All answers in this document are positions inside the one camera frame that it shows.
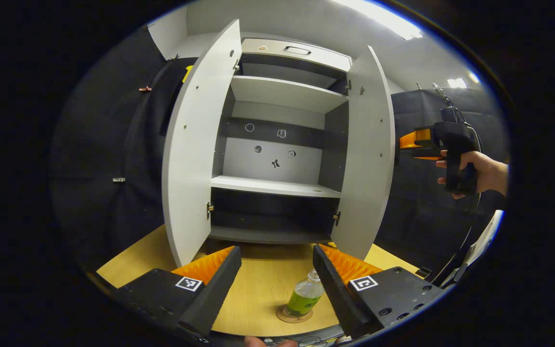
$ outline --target sticker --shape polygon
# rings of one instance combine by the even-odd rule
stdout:
[[[370,276],[365,276],[365,277],[361,277],[360,279],[351,280],[350,283],[353,284],[357,292],[360,292],[361,290],[372,288],[373,286],[378,285],[378,283],[376,283],[376,281],[374,281],[374,279],[371,278]]]
[[[198,289],[198,287],[200,286],[201,283],[202,283],[202,281],[191,279],[189,277],[183,277],[174,286],[178,286],[179,288],[183,288],[183,289],[191,290],[192,292],[196,292],[196,289]]]

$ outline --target cabinet door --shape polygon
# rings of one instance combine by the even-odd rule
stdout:
[[[381,226],[395,157],[395,122],[387,79],[374,49],[367,49],[347,73],[348,150],[337,226],[331,239],[365,259]]]
[[[192,261],[211,231],[211,167],[220,115],[241,57],[239,22],[216,36],[190,71],[172,108],[162,163],[162,204],[177,266]]]

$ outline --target door hinge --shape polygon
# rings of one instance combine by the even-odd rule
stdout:
[[[335,220],[335,226],[337,226],[340,222],[340,217],[342,215],[342,212],[338,212],[337,214],[333,214],[333,220]]]
[[[209,219],[211,211],[213,211],[213,204],[211,202],[207,202],[207,219]]]

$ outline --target wooden table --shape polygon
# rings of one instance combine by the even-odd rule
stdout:
[[[194,259],[231,246],[229,241],[207,240]],[[302,323],[286,323],[276,309],[288,302],[297,282],[312,270],[312,244],[238,244],[241,268],[226,296],[213,330],[227,334],[285,336],[303,334],[338,324],[326,294],[314,307],[314,316]],[[414,273],[415,266],[375,244],[365,259],[379,268],[401,266]],[[176,268],[165,226],[152,231],[104,264],[97,273],[119,288],[153,268]]]

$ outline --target human hand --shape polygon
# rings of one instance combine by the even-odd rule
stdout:
[[[267,345],[260,340],[260,338],[254,336],[246,336],[244,338],[245,347],[267,347]],[[275,345],[275,347],[297,347],[299,343],[293,340],[286,340],[282,341],[279,345]]]
[[[447,156],[447,150],[440,151],[440,155]],[[482,152],[472,151],[463,153],[460,160],[460,170],[464,170],[468,163],[472,163],[476,169],[476,192],[482,193],[492,189],[506,196],[507,186],[509,185],[509,165],[492,160]],[[437,167],[447,167],[446,160],[436,161]],[[447,183],[446,177],[438,179],[438,184]],[[453,199],[465,197],[463,194],[452,193]]]

